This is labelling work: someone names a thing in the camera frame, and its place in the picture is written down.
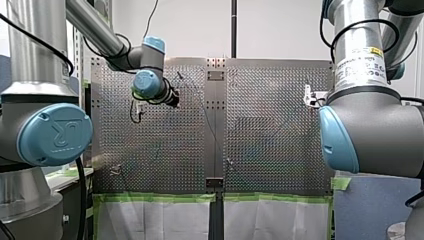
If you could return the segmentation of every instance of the blue joint cap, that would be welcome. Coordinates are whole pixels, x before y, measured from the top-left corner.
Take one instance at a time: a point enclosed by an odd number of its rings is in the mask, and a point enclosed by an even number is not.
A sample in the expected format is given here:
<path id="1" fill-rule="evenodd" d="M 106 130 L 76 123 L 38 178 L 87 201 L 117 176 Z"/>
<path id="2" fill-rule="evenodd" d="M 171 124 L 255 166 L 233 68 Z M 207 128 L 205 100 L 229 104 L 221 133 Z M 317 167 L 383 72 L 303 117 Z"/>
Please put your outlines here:
<path id="1" fill-rule="evenodd" d="M 321 147 L 326 164 L 335 170 L 359 172 L 359 161 L 349 133 L 336 112 L 329 107 L 319 111 Z"/>
<path id="2" fill-rule="evenodd" d="M 147 36 L 144 38 L 143 44 L 165 54 L 165 42 L 161 38 Z"/>
<path id="3" fill-rule="evenodd" d="M 160 92 L 160 80 L 156 73 L 143 69 L 135 75 L 134 89 L 143 98 L 154 98 Z"/>
<path id="4" fill-rule="evenodd" d="M 22 126 L 17 150 L 33 166 L 60 166 L 74 161 L 90 144 L 93 125 L 76 105 L 58 103 L 34 113 Z"/>
<path id="5" fill-rule="evenodd" d="M 395 76 L 393 76 L 392 80 L 399 80 L 403 77 L 404 74 L 405 74 L 405 63 L 402 63 L 396 70 L 396 74 Z"/>

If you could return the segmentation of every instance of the black wire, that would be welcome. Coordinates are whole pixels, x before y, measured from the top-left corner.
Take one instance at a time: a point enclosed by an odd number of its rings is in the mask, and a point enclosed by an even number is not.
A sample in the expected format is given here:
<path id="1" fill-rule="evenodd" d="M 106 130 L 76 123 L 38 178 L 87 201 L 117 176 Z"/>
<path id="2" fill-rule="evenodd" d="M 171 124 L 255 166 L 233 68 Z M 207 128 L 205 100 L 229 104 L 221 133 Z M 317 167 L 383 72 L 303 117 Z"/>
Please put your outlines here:
<path id="1" fill-rule="evenodd" d="M 146 31 L 144 32 L 142 42 L 144 41 L 144 38 L 147 36 L 147 33 L 149 32 L 149 28 L 150 28 L 150 21 L 152 20 L 152 17 L 153 17 L 153 15 L 154 15 L 154 14 L 155 14 L 155 12 L 156 12 L 156 8 L 158 7 L 158 3 L 159 3 L 159 0 L 156 0 L 156 2 L 155 2 L 155 6 L 153 7 L 152 12 L 150 13 L 149 20 L 147 21 Z"/>
<path id="2" fill-rule="evenodd" d="M 402 61 L 400 61 L 400 62 L 396 63 L 396 64 L 395 64 L 395 65 L 393 65 L 393 66 L 391 66 L 391 67 L 390 67 L 390 70 L 391 70 L 391 69 L 395 69 L 395 68 L 397 68 L 398 66 L 400 66 L 402 63 L 406 62 L 406 60 L 408 60 L 408 58 L 409 58 L 409 57 L 411 57 L 411 56 L 412 56 L 412 54 L 415 52 L 415 49 L 417 48 L 417 46 L 418 46 L 418 32 L 415 32 L 415 42 L 414 42 L 414 46 L 413 46 L 413 47 L 412 47 L 412 49 L 411 49 L 411 52 L 409 52 L 409 53 L 408 53 L 408 55 L 406 55 L 406 57 L 405 57 L 404 59 L 402 59 Z"/>
<path id="3" fill-rule="evenodd" d="M 328 0 L 324 0 L 322 2 L 321 19 L 319 21 L 319 29 L 320 29 L 319 31 L 320 31 L 321 40 L 324 42 L 324 44 L 327 47 L 331 48 L 331 44 L 327 41 L 327 39 L 324 36 L 324 15 L 325 15 L 325 9 L 327 7 L 327 3 L 328 3 Z"/>
<path id="4" fill-rule="evenodd" d="M 15 240 L 15 236 L 13 236 L 13 233 L 9 230 L 9 228 L 0 220 L 0 229 L 3 231 L 4 235 L 6 235 L 7 239 L 9 240 Z"/>
<path id="5" fill-rule="evenodd" d="M 409 102 L 417 102 L 424 105 L 424 99 L 421 98 L 415 98 L 415 97 L 401 97 L 401 101 L 409 101 Z"/>
<path id="6" fill-rule="evenodd" d="M 388 52 L 390 51 L 392 48 L 394 48 L 396 46 L 396 44 L 399 41 L 400 38 L 400 32 L 399 29 L 396 27 L 396 25 L 390 21 L 384 20 L 384 19 L 367 19 L 367 20 L 363 20 L 363 21 L 359 21 L 356 23 L 352 23 L 350 25 L 348 25 L 347 27 L 343 28 L 334 38 L 333 42 L 331 43 L 331 60 L 333 61 L 333 63 L 335 62 L 335 57 L 334 57 L 334 50 L 336 48 L 336 44 L 337 41 L 343 36 L 343 34 L 345 34 L 347 31 L 351 30 L 353 27 L 359 25 L 359 24 L 364 24 L 364 23 L 383 23 L 386 24 L 387 26 L 389 26 L 391 29 L 393 29 L 393 31 L 395 32 L 395 41 L 393 42 L 393 44 L 388 47 L 387 49 L 384 49 L 383 52 Z"/>
<path id="7" fill-rule="evenodd" d="M 56 48 L 54 48 L 53 46 L 51 46 L 50 44 L 48 44 L 47 42 L 41 40 L 40 38 L 34 36 L 33 34 L 27 32 L 25 29 L 19 27 L 18 25 L 16 25 L 15 23 L 13 23 L 10 19 L 8 19 L 7 17 L 5 17 L 3 14 L 0 13 L 0 19 L 2 19 L 3 21 L 5 21 L 7 24 L 9 24 L 10 26 L 14 27 L 16 30 L 18 30 L 19 32 L 25 34 L 27 37 L 31 38 L 32 40 L 34 40 L 36 43 L 42 45 L 43 47 L 49 49 L 50 51 L 52 51 L 54 53 L 54 55 L 56 55 L 57 57 L 59 57 L 60 59 L 62 59 L 64 62 L 66 62 L 69 65 L 69 76 L 72 75 L 72 73 L 74 73 L 74 65 L 72 64 L 71 60 L 68 59 L 68 57 L 66 57 L 63 53 L 61 53 L 59 50 L 57 50 Z"/>
<path id="8" fill-rule="evenodd" d="M 85 173 L 84 173 L 84 166 L 82 165 L 81 158 L 77 158 L 75 160 L 75 163 L 77 164 L 78 169 L 78 176 L 79 176 L 79 184 L 80 184 L 80 191 L 81 191 L 81 200 L 80 200 L 80 219 L 79 219 L 79 225 L 78 225 L 78 235 L 77 240 L 83 240 L 84 239 L 84 230 L 85 230 L 85 218 L 86 218 L 86 209 L 87 209 L 87 185 L 85 183 Z"/>
<path id="9" fill-rule="evenodd" d="M 423 198 L 423 197 L 424 197 L 424 191 L 421 191 L 421 192 L 419 192 L 418 194 L 416 194 L 415 196 L 413 196 L 413 197 L 411 197 L 410 199 L 406 200 L 406 202 L 405 202 L 405 206 L 407 206 L 407 207 L 411 207 L 411 205 L 412 205 L 414 202 L 416 202 L 416 201 L 420 200 L 420 199 L 421 199 L 421 198 Z"/>
<path id="10" fill-rule="evenodd" d="M 85 45 L 87 45 L 87 48 L 93 53 L 93 54 L 95 54 L 95 55 L 97 55 L 97 56 L 99 56 L 99 57 L 102 57 L 102 58 L 104 58 L 104 59 L 106 59 L 107 61 L 108 61 L 108 63 L 110 64 L 110 65 L 112 65 L 113 67 L 115 67 L 116 69 L 118 69 L 118 71 L 120 71 L 120 72 L 124 72 L 124 73 L 128 73 L 128 74 L 137 74 L 137 73 L 135 73 L 135 72 L 130 72 L 130 71 L 127 71 L 127 70 L 125 70 L 125 69 L 122 69 L 121 67 L 119 67 L 118 65 L 116 65 L 113 61 L 111 61 L 110 59 L 116 59 L 116 58 L 120 58 L 120 57 L 123 57 L 123 56 L 126 56 L 126 58 L 127 58 L 127 62 L 128 62 L 128 65 L 131 67 L 131 68 L 134 68 L 131 64 L 130 64 L 130 61 L 129 61 L 129 57 L 128 57 L 128 55 L 129 55 L 129 53 L 130 53 L 130 51 L 131 51 L 131 42 L 129 41 L 129 39 L 127 38 L 127 37 L 125 37 L 124 35 L 121 35 L 121 34 L 115 34 L 116 36 L 119 36 L 119 37 L 122 37 L 122 38 L 124 38 L 125 40 L 127 40 L 127 42 L 128 42 L 128 51 L 126 52 L 126 53 L 122 53 L 123 51 L 124 51 L 124 49 L 125 49 L 125 45 L 123 45 L 122 46 L 122 48 L 121 48 L 121 50 L 116 54 L 116 55 L 113 55 L 113 56 L 106 56 L 106 55 L 103 55 L 103 54 L 101 54 L 101 53 L 99 53 L 99 52 L 96 52 L 91 46 L 90 46 L 90 44 L 88 43 L 88 41 L 87 41 L 87 39 L 83 36 L 82 38 L 83 38 L 83 40 L 84 40 L 84 43 L 85 43 Z"/>

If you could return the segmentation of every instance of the black pole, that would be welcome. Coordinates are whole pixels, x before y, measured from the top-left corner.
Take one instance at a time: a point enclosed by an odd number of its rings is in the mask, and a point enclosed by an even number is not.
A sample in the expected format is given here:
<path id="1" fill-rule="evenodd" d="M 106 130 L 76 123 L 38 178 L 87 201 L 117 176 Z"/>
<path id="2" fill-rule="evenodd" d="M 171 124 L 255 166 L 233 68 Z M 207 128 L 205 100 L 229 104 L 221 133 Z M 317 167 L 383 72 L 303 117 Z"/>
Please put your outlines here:
<path id="1" fill-rule="evenodd" d="M 237 58 L 237 0 L 231 0 L 231 58 Z"/>

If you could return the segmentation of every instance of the perforated metal panel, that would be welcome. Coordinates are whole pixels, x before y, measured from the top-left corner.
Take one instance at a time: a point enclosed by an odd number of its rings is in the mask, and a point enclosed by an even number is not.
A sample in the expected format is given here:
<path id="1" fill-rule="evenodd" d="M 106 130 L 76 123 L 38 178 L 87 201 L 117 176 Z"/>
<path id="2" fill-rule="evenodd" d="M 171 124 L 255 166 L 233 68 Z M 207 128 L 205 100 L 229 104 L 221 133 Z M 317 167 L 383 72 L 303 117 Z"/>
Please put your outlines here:
<path id="1" fill-rule="evenodd" d="M 329 195 L 318 111 L 305 84 L 328 90 L 328 62 L 229 60 L 224 162 L 228 192 Z"/>
<path id="2" fill-rule="evenodd" d="M 228 192 L 329 195 L 317 110 L 302 100 L 307 83 L 329 89 L 329 62 L 211 61 L 168 60 L 181 108 L 145 106 L 140 124 L 129 118 L 133 76 L 93 62 L 95 191 L 203 193 L 206 177 L 224 177 Z M 214 71 L 224 78 L 208 80 Z"/>
<path id="3" fill-rule="evenodd" d="M 129 117 L 134 75 L 113 72 L 103 61 L 94 62 L 96 192 L 205 191 L 204 62 L 167 61 L 164 76 L 180 89 L 180 108 L 145 105 L 140 124 Z M 135 108 L 133 117 L 138 119 Z"/>

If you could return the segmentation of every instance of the diamond plate panel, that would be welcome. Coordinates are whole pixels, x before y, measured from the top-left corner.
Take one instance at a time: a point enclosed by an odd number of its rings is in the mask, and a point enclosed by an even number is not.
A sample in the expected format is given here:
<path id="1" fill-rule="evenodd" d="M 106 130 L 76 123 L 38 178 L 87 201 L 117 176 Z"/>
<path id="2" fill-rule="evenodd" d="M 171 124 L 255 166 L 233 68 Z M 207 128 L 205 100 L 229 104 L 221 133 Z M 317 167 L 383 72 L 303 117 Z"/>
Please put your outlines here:
<path id="1" fill-rule="evenodd" d="M 302 100 L 307 83 L 328 90 L 329 63 L 237 60 L 227 74 L 226 191 L 329 195 L 318 111 Z"/>
<path id="2" fill-rule="evenodd" d="M 93 158 L 96 192 L 205 192 L 205 66 L 200 60 L 188 62 L 173 60 L 164 71 L 180 89 L 180 108 L 144 105 L 140 124 L 129 117 L 134 76 L 113 72 L 105 62 L 92 66 L 93 82 L 98 82 L 93 97 L 99 98 L 92 106 L 99 118 L 94 120 L 99 121 L 99 149 Z M 135 108 L 133 117 L 138 119 Z"/>

